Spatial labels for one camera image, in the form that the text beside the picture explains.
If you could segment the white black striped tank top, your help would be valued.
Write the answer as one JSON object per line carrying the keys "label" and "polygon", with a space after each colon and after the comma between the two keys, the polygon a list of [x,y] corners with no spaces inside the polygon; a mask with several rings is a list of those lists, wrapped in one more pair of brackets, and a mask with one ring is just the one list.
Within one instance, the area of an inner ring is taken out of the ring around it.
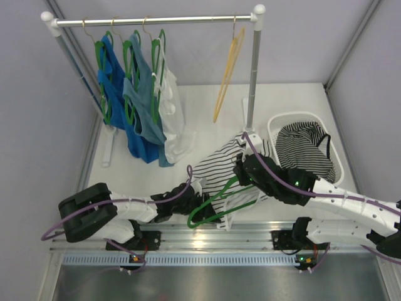
{"label": "white black striped tank top", "polygon": [[234,158],[243,153],[245,146],[241,136],[238,133],[193,168],[194,178],[200,180],[202,192],[213,198],[211,204],[216,214],[222,214],[213,222],[223,231],[231,229],[236,212],[240,209],[248,209],[268,199],[258,188],[241,186],[239,181],[232,181],[235,176]]}

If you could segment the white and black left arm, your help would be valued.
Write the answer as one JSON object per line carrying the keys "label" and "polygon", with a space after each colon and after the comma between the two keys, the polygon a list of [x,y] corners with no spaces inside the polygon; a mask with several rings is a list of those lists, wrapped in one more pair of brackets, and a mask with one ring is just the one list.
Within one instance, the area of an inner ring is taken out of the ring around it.
{"label": "white and black left arm", "polygon": [[188,216],[210,196],[199,181],[144,198],[114,193],[100,182],[66,198],[58,209],[62,219],[76,214],[63,223],[67,242],[106,239],[133,250],[141,244],[141,224],[163,223],[174,215]]}

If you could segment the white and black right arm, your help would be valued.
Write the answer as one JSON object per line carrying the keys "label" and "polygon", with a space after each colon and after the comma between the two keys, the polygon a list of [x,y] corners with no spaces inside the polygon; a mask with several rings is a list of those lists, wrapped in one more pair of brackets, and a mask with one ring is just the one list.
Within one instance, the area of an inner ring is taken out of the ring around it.
{"label": "white and black right arm", "polygon": [[400,203],[351,193],[310,171],[280,167],[272,158],[262,155],[239,158],[234,174],[240,185],[252,185],[286,205],[319,209],[342,217],[341,220],[297,218],[291,236],[298,248],[348,243],[374,248],[390,258],[400,258]]}

